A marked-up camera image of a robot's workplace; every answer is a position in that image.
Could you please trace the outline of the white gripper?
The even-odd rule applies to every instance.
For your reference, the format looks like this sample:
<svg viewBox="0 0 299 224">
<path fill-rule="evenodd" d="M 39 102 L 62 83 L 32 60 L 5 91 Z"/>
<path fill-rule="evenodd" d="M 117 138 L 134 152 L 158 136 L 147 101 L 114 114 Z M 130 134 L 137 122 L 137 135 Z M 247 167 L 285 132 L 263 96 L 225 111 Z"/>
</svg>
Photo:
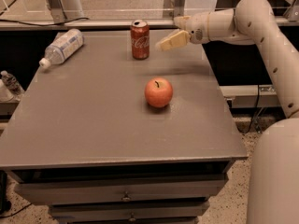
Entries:
<svg viewBox="0 0 299 224">
<path fill-rule="evenodd" d="M 193 16 L 175 17 L 174 24 L 179 29 L 162 38 L 156 43 L 155 48 L 160 51 L 166 51 L 184 47 L 189 41 L 193 44 L 208 43 L 210 41 L 209 18 L 210 12 L 197 13 Z"/>
</svg>

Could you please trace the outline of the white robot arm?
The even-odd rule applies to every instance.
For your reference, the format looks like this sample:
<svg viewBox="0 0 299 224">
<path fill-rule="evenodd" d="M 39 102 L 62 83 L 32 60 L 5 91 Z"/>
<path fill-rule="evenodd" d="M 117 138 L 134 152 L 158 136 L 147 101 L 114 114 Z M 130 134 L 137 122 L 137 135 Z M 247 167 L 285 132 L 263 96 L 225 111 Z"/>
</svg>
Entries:
<svg viewBox="0 0 299 224">
<path fill-rule="evenodd" d="M 268 127 L 252 154 L 246 224 L 299 224 L 299 52 L 278 27 L 267 0 L 174 18 L 177 27 L 156 43 L 166 51 L 189 43 L 254 44 L 285 119 Z"/>
</svg>

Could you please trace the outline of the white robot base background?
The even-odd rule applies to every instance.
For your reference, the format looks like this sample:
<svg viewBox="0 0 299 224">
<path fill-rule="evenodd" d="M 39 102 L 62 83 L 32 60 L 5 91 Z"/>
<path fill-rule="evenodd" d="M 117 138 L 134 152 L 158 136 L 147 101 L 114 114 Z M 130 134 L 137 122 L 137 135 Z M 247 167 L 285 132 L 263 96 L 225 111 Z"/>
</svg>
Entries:
<svg viewBox="0 0 299 224">
<path fill-rule="evenodd" d="M 55 22 L 71 21 L 84 17 L 80 0 L 46 0 L 46 5 Z"/>
</svg>

